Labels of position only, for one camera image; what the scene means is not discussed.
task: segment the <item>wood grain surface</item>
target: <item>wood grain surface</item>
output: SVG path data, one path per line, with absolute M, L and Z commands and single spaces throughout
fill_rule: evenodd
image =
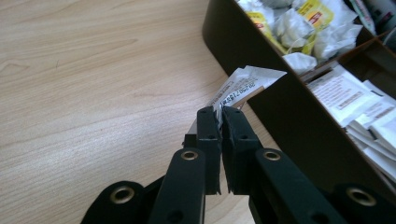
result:
M 207 4 L 0 1 L 0 223 L 79 223 L 110 184 L 165 174 L 227 78 L 202 39 Z M 252 223 L 221 181 L 205 223 Z

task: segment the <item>wooden table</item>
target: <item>wooden table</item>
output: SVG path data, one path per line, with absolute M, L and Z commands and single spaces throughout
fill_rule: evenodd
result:
M 0 2 L 0 223 L 79 223 L 108 185 L 165 174 L 227 78 L 202 39 L 207 4 Z M 221 185 L 205 222 L 253 222 Z

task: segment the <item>yellow label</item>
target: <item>yellow label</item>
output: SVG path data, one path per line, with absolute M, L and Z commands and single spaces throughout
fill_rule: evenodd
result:
M 317 31 L 323 30 L 334 18 L 334 14 L 319 0 L 307 0 L 298 13 L 306 18 Z
M 283 46 L 280 45 L 272 35 L 271 28 L 268 25 L 267 20 L 260 12 L 249 11 L 247 12 L 247 15 L 250 17 L 256 27 L 270 40 L 271 43 L 273 43 L 282 53 L 287 54 L 285 48 L 283 48 Z

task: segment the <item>cardboard box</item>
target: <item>cardboard box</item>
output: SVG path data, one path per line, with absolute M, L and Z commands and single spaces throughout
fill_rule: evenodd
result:
M 360 80 L 370 79 L 395 98 L 396 58 L 379 37 L 364 29 L 355 49 L 298 77 L 234 0 L 210 1 L 203 36 L 228 75 L 246 65 L 288 72 L 249 104 L 280 148 L 316 186 L 332 191 L 334 184 L 353 182 L 396 203 L 395 188 L 364 158 L 305 86 L 341 64 Z

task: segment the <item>pile of packets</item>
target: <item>pile of packets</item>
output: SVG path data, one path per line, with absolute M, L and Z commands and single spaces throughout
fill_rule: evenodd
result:
M 341 65 L 307 87 L 358 148 L 396 183 L 396 101 Z
M 297 74 L 356 47 L 362 25 L 343 0 L 235 0 Z

